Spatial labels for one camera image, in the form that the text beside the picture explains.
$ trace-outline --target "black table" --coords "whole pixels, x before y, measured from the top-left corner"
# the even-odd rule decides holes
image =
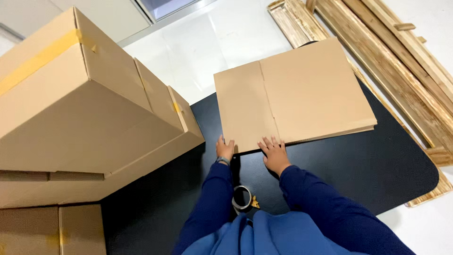
[[[291,145],[287,152],[292,164],[377,215],[433,190],[439,175],[406,131],[359,84],[377,119],[375,130]],[[215,94],[192,105],[192,110],[206,143],[101,201],[108,254],[170,253],[216,158],[215,142],[222,133]],[[231,167],[234,183],[248,187],[262,210],[286,213],[279,181],[265,168],[262,156],[236,156]]]

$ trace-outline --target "hand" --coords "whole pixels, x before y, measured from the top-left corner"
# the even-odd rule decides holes
[[[266,153],[266,156],[263,156],[264,164],[268,169],[275,172],[279,177],[282,174],[285,168],[291,166],[291,163],[288,160],[286,155],[286,149],[284,146],[284,141],[281,140],[281,147],[277,142],[275,136],[272,136],[272,142],[270,142],[267,137],[263,137],[263,141],[266,145],[261,142],[258,142],[258,146]]]
[[[228,145],[223,142],[223,136],[220,135],[219,139],[216,142],[216,152],[217,157],[224,157],[227,158],[229,161],[233,158],[233,149],[234,149],[234,140],[230,140]]]

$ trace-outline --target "navy blue sleeve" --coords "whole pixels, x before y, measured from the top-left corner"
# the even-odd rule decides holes
[[[196,240],[217,231],[228,222],[233,192],[230,167],[214,163],[203,182],[195,208],[181,229],[173,255],[182,254]]]
[[[325,237],[349,251],[414,254],[370,211],[306,170],[287,167],[280,176],[280,188],[292,211],[310,215]]]

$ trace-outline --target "person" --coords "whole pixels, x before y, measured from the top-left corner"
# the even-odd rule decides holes
[[[260,210],[253,221],[240,213],[228,222],[234,192],[229,168],[234,140],[226,145],[221,135],[217,161],[180,231],[174,255],[414,254],[365,207],[291,165],[284,141],[280,144],[274,136],[258,142],[265,166],[280,178],[291,211],[273,216]]]

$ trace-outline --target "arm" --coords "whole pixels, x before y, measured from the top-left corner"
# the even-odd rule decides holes
[[[314,174],[289,161],[281,141],[265,138],[266,166],[280,177],[280,188],[293,211],[310,215],[323,235],[349,251],[367,254],[414,254],[384,223],[362,205],[341,196]]]
[[[225,145],[220,136],[216,143],[217,156],[231,160],[233,147],[234,140]],[[181,229],[173,255],[182,254],[196,240],[217,231],[228,222],[233,192],[230,167],[223,162],[214,163],[203,182],[195,208]]]

